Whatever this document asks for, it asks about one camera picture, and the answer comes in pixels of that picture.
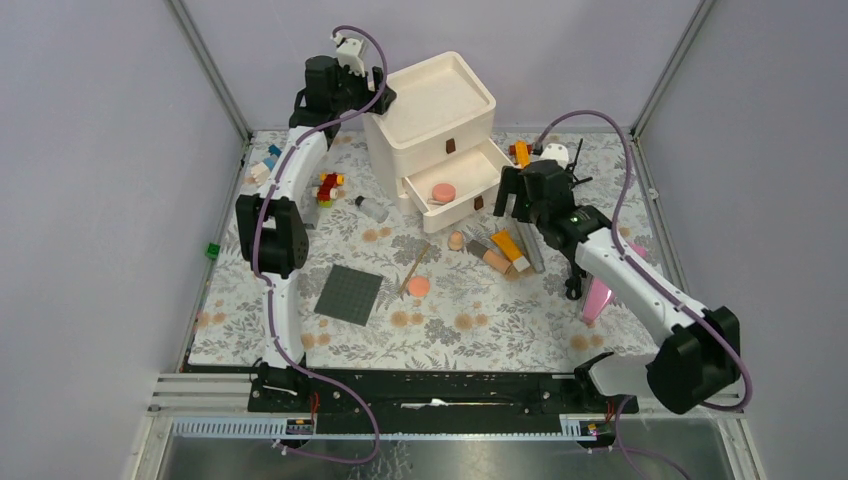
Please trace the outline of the pink round makeup puff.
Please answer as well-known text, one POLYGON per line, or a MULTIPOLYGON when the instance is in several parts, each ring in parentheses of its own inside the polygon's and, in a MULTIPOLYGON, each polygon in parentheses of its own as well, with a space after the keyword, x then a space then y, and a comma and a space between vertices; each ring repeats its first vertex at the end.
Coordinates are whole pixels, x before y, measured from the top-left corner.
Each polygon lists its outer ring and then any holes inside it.
POLYGON ((431 201, 438 205, 445 205, 456 199, 457 190, 451 183, 438 183, 431 190, 431 201))

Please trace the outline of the white drawer organizer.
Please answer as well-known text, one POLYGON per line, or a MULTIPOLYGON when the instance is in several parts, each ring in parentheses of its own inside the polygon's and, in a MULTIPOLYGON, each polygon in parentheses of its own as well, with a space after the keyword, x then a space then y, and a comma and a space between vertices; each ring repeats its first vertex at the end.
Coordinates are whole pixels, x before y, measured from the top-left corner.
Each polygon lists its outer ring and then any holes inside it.
POLYGON ((435 233, 492 209, 509 158, 491 138, 496 100, 465 59, 448 51, 389 75, 396 99, 363 119, 371 169, 404 215, 418 213, 435 233), (456 199, 431 201, 438 183, 456 199))

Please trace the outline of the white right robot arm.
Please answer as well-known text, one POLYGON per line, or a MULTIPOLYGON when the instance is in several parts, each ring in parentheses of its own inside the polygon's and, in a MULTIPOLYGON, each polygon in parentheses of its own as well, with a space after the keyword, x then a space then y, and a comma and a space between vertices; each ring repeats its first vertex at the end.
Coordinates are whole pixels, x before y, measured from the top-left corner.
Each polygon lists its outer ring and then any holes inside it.
POLYGON ((657 273, 614 229, 610 219, 573 195, 572 172, 554 160, 525 168, 506 166, 494 206, 534 226, 544 242, 569 262, 569 299, 580 297, 585 275, 600 280, 636 316, 658 347, 655 355, 600 355, 575 371, 575 402, 597 412, 613 396, 653 397, 667 410, 684 414, 712 407, 711 397, 737 381, 744 409, 753 393, 741 359, 740 325, 726 307, 709 309, 657 273))

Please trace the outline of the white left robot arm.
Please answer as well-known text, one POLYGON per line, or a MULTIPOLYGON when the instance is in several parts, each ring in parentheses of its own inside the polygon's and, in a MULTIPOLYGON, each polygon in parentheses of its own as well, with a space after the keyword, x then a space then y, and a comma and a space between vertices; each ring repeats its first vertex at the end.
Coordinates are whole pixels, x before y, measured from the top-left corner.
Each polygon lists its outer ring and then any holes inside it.
POLYGON ((264 288, 264 368, 283 373, 272 398, 288 411, 309 401, 312 377, 303 366, 302 322, 296 280, 309 254, 309 238, 298 205, 318 162, 329 151, 342 123, 364 113, 384 114, 396 99, 385 63, 356 72, 330 56, 305 62, 305 85, 289 118, 287 140, 270 177, 253 195, 236 201, 241 253, 264 288))

